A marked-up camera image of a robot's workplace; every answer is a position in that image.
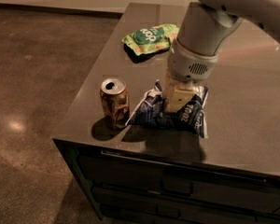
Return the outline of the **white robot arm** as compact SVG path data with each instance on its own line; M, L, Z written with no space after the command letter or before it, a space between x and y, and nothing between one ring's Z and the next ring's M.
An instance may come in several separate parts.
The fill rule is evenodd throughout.
M248 20L280 44L280 0L195 0L190 3L170 47L163 97L176 112L194 95L193 85L207 79L218 50Z

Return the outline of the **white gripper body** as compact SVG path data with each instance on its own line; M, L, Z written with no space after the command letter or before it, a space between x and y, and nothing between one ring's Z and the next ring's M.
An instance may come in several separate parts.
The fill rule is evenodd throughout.
M174 80L200 82L210 76L217 61L217 55L205 56L195 53L175 39L169 50L167 67Z

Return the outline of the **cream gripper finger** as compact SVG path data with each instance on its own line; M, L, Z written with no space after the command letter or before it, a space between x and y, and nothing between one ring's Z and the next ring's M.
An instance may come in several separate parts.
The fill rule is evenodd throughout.
M170 100L165 99L165 111L175 113L180 110L196 94L193 82L175 80L174 92Z
M175 87L175 81L172 79L169 69L166 69L166 73L162 86L162 97L166 100L170 100Z

